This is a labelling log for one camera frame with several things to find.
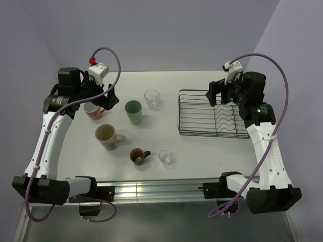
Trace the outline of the pink mug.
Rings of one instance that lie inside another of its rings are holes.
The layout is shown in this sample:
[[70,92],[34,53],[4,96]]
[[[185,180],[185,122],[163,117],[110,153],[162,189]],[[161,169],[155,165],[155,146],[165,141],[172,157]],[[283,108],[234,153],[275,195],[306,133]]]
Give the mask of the pink mug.
[[93,104],[92,102],[86,102],[83,105],[84,112],[92,119],[99,120],[101,119],[102,114],[105,112],[105,109]]

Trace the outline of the green plastic cup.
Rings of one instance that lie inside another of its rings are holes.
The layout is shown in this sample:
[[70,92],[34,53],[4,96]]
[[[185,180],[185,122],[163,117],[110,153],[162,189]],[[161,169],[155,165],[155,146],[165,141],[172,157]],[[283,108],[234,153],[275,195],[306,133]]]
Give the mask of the green plastic cup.
[[142,121],[142,105],[137,100],[128,101],[125,105],[125,112],[133,125],[138,125]]

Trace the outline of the cream floral mug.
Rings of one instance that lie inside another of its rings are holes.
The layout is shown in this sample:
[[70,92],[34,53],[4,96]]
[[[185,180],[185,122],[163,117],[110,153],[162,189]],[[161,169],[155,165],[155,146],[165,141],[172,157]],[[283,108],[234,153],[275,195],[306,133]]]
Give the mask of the cream floral mug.
[[108,151],[115,150],[119,143],[125,142],[126,140],[125,136],[117,134],[115,127],[109,124],[103,124],[97,127],[95,137]]

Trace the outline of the dark brown mug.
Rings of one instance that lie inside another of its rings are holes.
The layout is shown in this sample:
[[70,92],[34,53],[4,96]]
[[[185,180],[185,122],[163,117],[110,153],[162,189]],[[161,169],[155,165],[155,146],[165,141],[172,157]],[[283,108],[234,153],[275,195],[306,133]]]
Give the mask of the dark brown mug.
[[130,160],[134,165],[140,166],[144,163],[144,159],[151,154],[150,151],[144,151],[140,148],[135,148],[130,152]]

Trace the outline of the small clear glass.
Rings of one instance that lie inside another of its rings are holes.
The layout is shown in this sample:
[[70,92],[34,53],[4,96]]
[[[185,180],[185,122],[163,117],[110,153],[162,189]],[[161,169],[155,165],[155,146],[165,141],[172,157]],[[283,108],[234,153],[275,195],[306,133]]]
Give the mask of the small clear glass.
[[169,150],[160,151],[158,157],[159,157],[159,160],[160,160],[162,165],[171,164],[172,156],[171,156],[171,152]]

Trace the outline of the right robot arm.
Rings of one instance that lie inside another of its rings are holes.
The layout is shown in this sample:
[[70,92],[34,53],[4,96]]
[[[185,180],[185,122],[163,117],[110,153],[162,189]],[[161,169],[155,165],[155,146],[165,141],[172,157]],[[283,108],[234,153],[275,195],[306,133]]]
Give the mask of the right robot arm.
[[230,82],[225,79],[212,81],[206,97],[210,105],[233,103],[252,140],[257,159],[259,183],[239,172],[224,172],[220,177],[219,193],[225,197],[235,192],[246,199],[251,213],[281,212],[290,209],[301,197],[301,189],[293,186],[287,175],[279,144],[273,108],[264,102],[266,76],[258,72],[240,72]]

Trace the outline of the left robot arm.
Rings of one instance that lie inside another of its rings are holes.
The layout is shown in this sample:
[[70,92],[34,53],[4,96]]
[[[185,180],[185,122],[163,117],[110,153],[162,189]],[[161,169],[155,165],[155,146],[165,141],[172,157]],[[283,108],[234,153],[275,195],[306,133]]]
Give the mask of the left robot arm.
[[59,82],[44,100],[42,128],[32,159],[22,176],[13,178],[13,188],[26,203],[63,205],[70,197],[81,196],[93,201],[98,196],[94,177],[77,176],[70,180],[58,180],[58,162],[66,133],[80,107],[80,100],[106,110],[112,109],[119,99],[114,90],[103,94],[103,78],[108,66],[95,64],[82,71],[79,68],[61,68]]

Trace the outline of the tall clear glass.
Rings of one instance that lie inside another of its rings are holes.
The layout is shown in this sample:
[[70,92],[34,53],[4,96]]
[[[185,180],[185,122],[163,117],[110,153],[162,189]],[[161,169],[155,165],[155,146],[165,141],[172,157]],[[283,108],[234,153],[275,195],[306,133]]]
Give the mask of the tall clear glass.
[[144,99],[146,101],[148,109],[150,110],[158,109],[159,97],[160,97],[159,92],[154,89],[147,90],[144,93]]

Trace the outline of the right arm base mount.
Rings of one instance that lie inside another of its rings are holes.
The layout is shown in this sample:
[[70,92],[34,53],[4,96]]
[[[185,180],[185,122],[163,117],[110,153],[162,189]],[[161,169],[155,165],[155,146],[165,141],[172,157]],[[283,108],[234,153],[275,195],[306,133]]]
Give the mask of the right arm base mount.
[[203,183],[201,186],[197,187],[203,191],[205,199],[224,199],[224,198],[234,198],[236,192],[231,191],[227,188],[222,188],[220,182],[215,183]]

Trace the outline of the aluminium rail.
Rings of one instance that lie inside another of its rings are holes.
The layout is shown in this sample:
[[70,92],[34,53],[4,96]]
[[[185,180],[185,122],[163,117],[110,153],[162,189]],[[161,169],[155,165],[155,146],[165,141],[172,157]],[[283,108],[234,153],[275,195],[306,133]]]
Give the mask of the aluminium rail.
[[205,179],[173,179],[146,181],[99,181],[101,189],[114,187],[114,192],[106,192],[102,196],[113,196],[114,204],[145,204],[204,201],[201,188],[204,183],[216,183],[218,178]]

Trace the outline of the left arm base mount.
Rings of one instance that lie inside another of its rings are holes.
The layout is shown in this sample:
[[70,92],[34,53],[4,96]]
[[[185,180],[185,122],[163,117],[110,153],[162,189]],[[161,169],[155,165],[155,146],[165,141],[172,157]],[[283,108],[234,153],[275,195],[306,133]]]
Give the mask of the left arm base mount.
[[[98,216],[100,212],[102,212],[103,203],[110,204],[113,207],[113,213],[108,218],[108,220],[112,219],[116,213],[117,208],[113,204],[115,195],[115,187],[107,186],[107,187],[97,187],[94,194],[80,194],[74,197],[70,197],[68,199],[68,203],[78,203],[79,204],[79,214],[83,218]],[[90,203],[90,202],[99,202],[99,205],[81,205],[81,203]]]

